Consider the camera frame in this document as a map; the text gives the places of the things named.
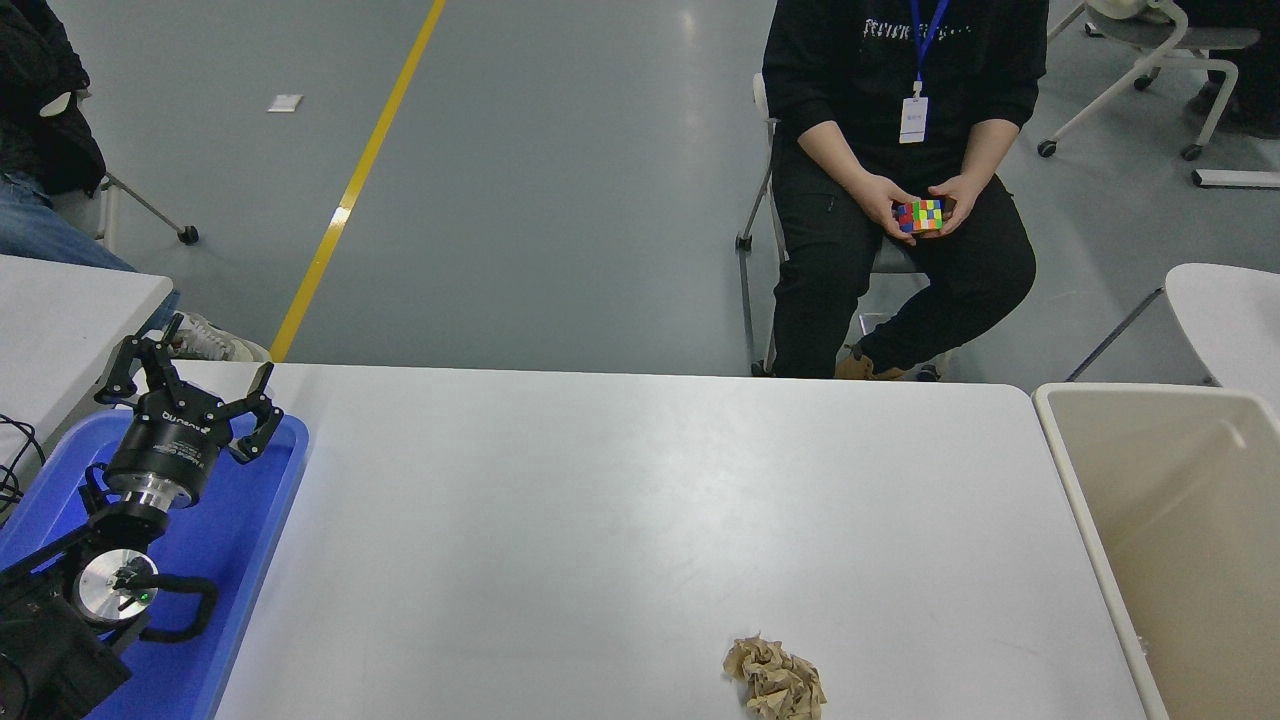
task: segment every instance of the brown boot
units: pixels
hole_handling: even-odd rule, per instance
[[[849,356],[836,364],[837,380],[896,380],[905,373],[897,368],[877,373],[872,359],[863,355],[856,345],[846,345],[845,347],[849,348]]]

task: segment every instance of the black jacket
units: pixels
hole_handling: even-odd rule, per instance
[[[29,173],[50,193],[97,187],[106,168],[74,95],[65,111],[40,117],[64,92],[87,87],[45,0],[0,0],[0,172]]]
[[[920,0],[925,26],[937,0]],[[951,0],[924,65],[927,142],[961,145],[986,119],[1021,126],[1044,74],[1048,0]],[[778,0],[764,53],[783,137],[836,120],[854,145],[897,143],[915,79],[908,0]]]

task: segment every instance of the beige bin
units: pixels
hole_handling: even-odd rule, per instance
[[[1181,386],[1034,401],[1147,716],[1280,717],[1275,414]]]

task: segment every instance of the chair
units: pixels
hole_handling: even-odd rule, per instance
[[[137,200],[156,219],[173,228],[178,233],[178,241],[183,245],[200,242],[200,231],[195,225],[179,227],[111,173],[106,173],[102,183],[99,184],[97,191],[92,195],[73,191],[54,197],[54,210],[73,227],[92,237],[109,252],[116,252],[115,219],[120,191],[128,193],[129,197]]]
[[[762,73],[755,73],[755,77],[751,78],[751,94],[755,99],[755,109],[759,111],[760,119],[764,120],[769,143],[769,156],[764,164],[764,178],[760,181],[760,187],[755,193],[755,201],[751,204],[751,214],[746,218],[746,224],[742,227],[742,232],[737,234],[733,247],[739,251],[739,270],[742,277],[742,311],[746,319],[748,341],[754,351],[755,340],[754,331],[751,329],[751,302],[746,281],[745,255],[751,251],[751,225],[755,224],[755,215],[759,213],[760,202],[764,200],[765,195],[771,197],[769,215],[773,218],[773,238],[777,242],[780,264],[786,259],[787,250],[782,240],[782,220],[778,218],[778,210],[772,201],[773,192],[771,183],[773,178],[773,129],[778,120],[769,117],[769,105],[764,91],[764,76]],[[922,270],[915,266],[911,258],[895,242],[882,242],[879,250],[876,252],[876,260],[872,263],[873,275],[908,275],[920,273]],[[769,347],[765,352],[764,360],[756,360],[751,364],[751,374],[758,378],[772,375],[774,355],[776,347],[773,332],[771,331]],[[946,366],[948,355],[950,354],[943,354],[940,356],[937,363],[922,366],[916,379],[928,382],[941,379],[942,369]]]
[[[1053,42],[1055,37],[1062,35],[1062,31],[1066,29],[1071,23],[1074,23],[1075,18],[1080,17],[1088,5],[1089,5],[1088,3],[1080,0],[1079,5],[1071,8],[1070,13],[1068,13],[1065,17],[1062,17],[1061,20],[1057,22],[1057,24],[1050,28],[1046,42]]]
[[[1120,334],[1161,295],[1169,296],[1183,336],[1210,372],[1208,384],[1258,395],[1280,411],[1280,377],[1272,370],[1280,356],[1280,274],[1185,263],[1165,275],[1098,347],[1066,378],[1079,379]]]
[[[1083,4],[1085,5],[1083,9],[1088,13],[1089,20],[1097,26],[1098,31],[1105,37],[1129,45],[1139,51],[1149,50],[1149,53],[1140,56],[1128,73],[1121,76],[1120,79],[1093,102],[1089,102],[1088,106],[1068,120],[1057,132],[1041,142],[1037,147],[1041,158],[1051,158],[1057,151],[1059,141],[1123,92],[1125,87],[1132,85],[1135,90],[1147,90],[1162,68],[1220,70],[1226,74],[1222,90],[1219,92],[1217,101],[1213,102],[1213,108],[1204,119],[1204,126],[1201,128],[1199,136],[1196,138],[1196,142],[1183,147],[1180,152],[1184,160],[1199,158],[1204,146],[1208,145],[1210,138],[1213,137],[1213,131],[1217,128],[1222,111],[1226,109],[1231,92],[1235,90],[1235,81],[1239,77],[1235,63],[1212,59],[1207,54],[1210,50],[1243,50],[1258,41],[1258,31],[1249,28],[1189,27],[1187,13],[1174,0],[1147,0],[1147,8],[1167,17],[1171,24],[1156,24],[1146,19],[1120,20],[1100,12],[1094,6],[1094,3],[1098,1],[1089,0]],[[1061,28],[1078,15],[1079,13],[1073,10],[1068,18],[1064,18],[1051,31],[1050,37],[1052,38],[1057,32],[1061,32]],[[1192,55],[1174,55],[1178,50],[1189,50]]]

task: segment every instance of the id badge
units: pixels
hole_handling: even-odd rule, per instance
[[[902,100],[902,124],[897,131],[897,142],[900,145],[924,142],[924,124],[928,118],[928,97],[908,97]]]

